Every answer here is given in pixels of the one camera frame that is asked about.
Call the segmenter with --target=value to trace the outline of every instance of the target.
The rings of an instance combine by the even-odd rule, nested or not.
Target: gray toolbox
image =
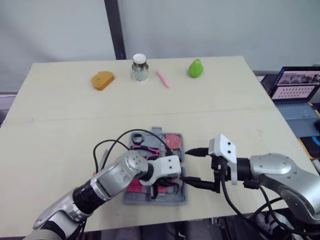
[[[185,160],[185,151],[184,151],[184,142],[182,135],[180,133],[169,133],[162,132],[161,127],[153,127],[152,133],[156,134],[166,143],[166,135],[175,135],[179,136],[181,139],[181,146],[178,149],[173,149],[173,154],[177,155],[180,159],[180,162],[183,163]],[[153,149],[159,149],[159,157],[164,157],[166,148],[163,143],[159,141],[156,137],[152,136],[147,132],[133,132],[130,137],[129,147],[135,146],[133,143],[133,136],[135,134],[140,134],[143,136],[143,142],[140,145],[147,146]],[[136,149],[136,151],[143,157],[151,156],[152,153],[145,150]],[[181,176],[185,176],[186,171],[181,167]],[[134,183],[139,183],[139,180],[135,179],[132,181]],[[179,184],[177,191],[177,186],[167,186],[167,187],[158,187],[158,195],[156,199],[152,199],[152,186],[134,186],[130,185],[126,190],[123,191],[122,202],[129,205],[163,205],[163,206],[181,206],[187,203],[187,186],[179,178],[175,180]]]

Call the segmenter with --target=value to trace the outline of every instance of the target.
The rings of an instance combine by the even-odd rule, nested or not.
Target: light wood tabletop
[[[204,73],[196,79],[186,75],[192,60],[150,59],[150,80],[144,84],[130,80],[130,60],[34,64],[0,128],[0,237],[29,234],[44,209],[92,176],[95,144],[133,128],[181,133],[185,150],[207,147],[223,133],[235,143],[238,157],[280,153],[316,173],[242,57],[201,58]],[[103,70],[114,72],[115,80],[97,91],[90,78]],[[155,70],[166,76],[170,89]],[[105,148],[98,149],[98,159]],[[107,164],[124,151],[115,147]],[[186,155],[182,165],[187,176],[213,181],[208,157]],[[265,203],[259,191],[241,182],[228,182],[227,189],[243,213]],[[235,214],[223,194],[188,186],[187,195],[184,206],[155,206],[123,205],[119,194],[94,212],[85,230]],[[284,207],[284,201],[274,204]]]

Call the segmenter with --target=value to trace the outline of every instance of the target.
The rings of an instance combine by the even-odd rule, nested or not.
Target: green pear
[[[196,59],[190,65],[188,72],[190,77],[197,78],[202,74],[203,71],[204,71],[204,66],[202,65],[200,59]]]

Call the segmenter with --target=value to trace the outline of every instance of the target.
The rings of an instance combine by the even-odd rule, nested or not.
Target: black pole
[[[115,59],[127,59],[124,37],[122,34],[118,0],[104,0],[106,15],[108,17]]]

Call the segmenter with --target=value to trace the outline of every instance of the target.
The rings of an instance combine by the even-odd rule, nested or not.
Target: laptop
[[[320,87],[320,66],[284,66],[261,84],[298,138],[320,135],[319,116],[308,103]]]

